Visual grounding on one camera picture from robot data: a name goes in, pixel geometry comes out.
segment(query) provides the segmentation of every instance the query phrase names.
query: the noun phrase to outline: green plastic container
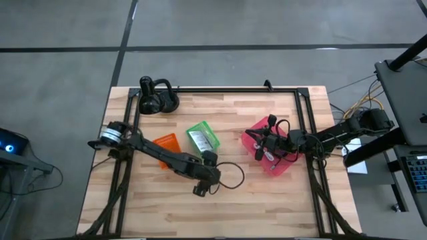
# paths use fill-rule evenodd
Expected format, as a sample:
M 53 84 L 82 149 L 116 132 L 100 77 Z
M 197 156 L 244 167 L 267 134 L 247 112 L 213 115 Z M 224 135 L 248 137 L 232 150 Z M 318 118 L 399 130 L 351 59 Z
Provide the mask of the green plastic container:
M 218 138 L 206 121 L 202 121 L 189 128 L 187 130 L 187 135 L 199 156 L 201 156 L 201 153 L 204 151 L 216 153 L 216 149 L 220 146 L 220 141 L 218 141 Z

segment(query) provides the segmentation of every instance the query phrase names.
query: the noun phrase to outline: white paper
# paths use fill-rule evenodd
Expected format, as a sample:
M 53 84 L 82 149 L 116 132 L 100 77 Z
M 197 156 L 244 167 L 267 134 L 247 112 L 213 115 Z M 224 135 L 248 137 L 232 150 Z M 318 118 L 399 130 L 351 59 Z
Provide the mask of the white paper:
M 197 145 L 201 153 L 206 150 L 213 150 L 209 141 L 201 131 L 191 131 L 189 132 L 189 135 L 191 136 L 191 138 L 193 138 L 194 143 Z
M 360 139 L 359 138 L 355 138 L 353 140 L 351 140 L 349 142 L 349 144 L 346 145 L 346 147 L 348 148 L 348 150 L 350 152 L 358 149 L 360 146 L 362 146 Z M 345 148 L 342 149 L 342 155 L 346 155 L 347 154 L 347 150 Z M 348 173 L 360 173 L 360 174 L 368 174 L 368 169 L 366 168 L 366 163 L 365 161 L 362 161 L 356 165 L 353 165 L 351 167 L 347 168 L 347 172 Z

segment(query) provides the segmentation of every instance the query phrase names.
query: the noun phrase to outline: wooden table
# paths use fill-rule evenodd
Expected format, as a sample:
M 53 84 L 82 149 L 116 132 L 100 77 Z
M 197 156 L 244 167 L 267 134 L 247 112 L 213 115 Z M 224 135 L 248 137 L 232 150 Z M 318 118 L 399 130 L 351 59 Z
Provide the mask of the wooden table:
M 308 87 L 318 131 L 334 124 L 326 88 Z M 111 90 L 103 124 L 123 121 L 129 87 Z M 315 237 L 318 236 L 306 160 L 301 158 L 279 177 L 263 173 L 241 143 L 242 132 L 269 114 L 287 119 L 299 129 L 294 96 L 289 93 L 180 93 L 180 106 L 170 114 L 141 115 L 144 137 L 157 139 L 175 133 L 182 151 L 194 153 L 185 130 L 206 120 L 221 146 L 218 161 L 238 163 L 246 173 L 235 190 L 221 188 L 215 195 L 193 195 L 196 181 L 162 171 L 156 159 L 143 153 L 133 158 L 123 237 Z M 304 119 L 308 119 L 303 107 Z M 104 160 L 99 151 L 93 164 Z M 85 231 L 107 203 L 113 160 L 93 170 L 77 232 Z M 222 181 L 233 185 L 241 173 L 220 167 Z M 341 157 L 328 159 L 326 168 L 332 201 L 356 230 L 360 224 Z M 326 211 L 322 208 L 328 228 Z M 115 226 L 113 216 L 111 226 Z

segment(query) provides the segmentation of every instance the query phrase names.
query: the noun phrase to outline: lamp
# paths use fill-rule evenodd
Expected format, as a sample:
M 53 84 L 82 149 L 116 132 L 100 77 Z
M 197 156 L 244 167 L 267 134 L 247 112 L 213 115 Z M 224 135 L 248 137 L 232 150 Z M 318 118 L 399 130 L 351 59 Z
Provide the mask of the lamp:
M 154 87 L 164 83 L 167 91 L 156 93 Z M 144 76 L 139 80 L 141 98 L 139 98 L 139 113 L 150 115 L 154 113 L 171 113 L 179 106 L 179 98 L 172 91 L 171 84 L 166 79 L 153 81 L 151 77 Z

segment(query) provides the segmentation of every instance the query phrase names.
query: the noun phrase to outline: pink plastic container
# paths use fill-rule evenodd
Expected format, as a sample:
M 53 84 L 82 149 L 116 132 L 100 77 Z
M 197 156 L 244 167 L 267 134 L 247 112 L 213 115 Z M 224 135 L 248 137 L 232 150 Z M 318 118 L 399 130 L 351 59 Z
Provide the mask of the pink plastic container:
M 264 126 L 268 126 L 268 122 L 267 122 L 268 117 L 264 117 L 261 121 L 259 121 L 258 123 L 256 123 L 254 126 L 252 126 L 250 129 L 261 129 Z M 273 127 L 272 128 L 273 133 L 276 133 L 276 128 Z M 285 133 L 283 130 L 280 129 L 279 127 L 279 133 L 282 136 L 286 136 L 287 133 Z M 248 134 L 246 134 L 245 132 L 243 132 L 242 134 L 242 143 L 245 146 L 245 148 L 249 151 L 250 154 L 252 154 L 252 156 L 254 156 L 254 161 L 255 160 L 255 152 L 256 152 L 256 141 L 254 139 L 252 139 Z M 293 161 L 296 158 L 296 154 L 289 154 L 286 157 L 284 157 L 284 159 L 282 159 L 277 165 L 276 167 L 273 167 L 278 161 L 279 158 L 278 157 L 274 157 L 273 155 L 269 154 L 269 156 L 267 156 L 264 153 L 264 156 L 262 157 L 260 164 L 261 166 L 264 168 L 264 170 L 266 171 L 266 173 L 268 173 L 268 175 L 271 176 L 279 176 L 281 175 L 288 167 L 290 167 L 292 165 L 291 162 L 286 161 L 285 159 L 289 159 L 290 161 Z

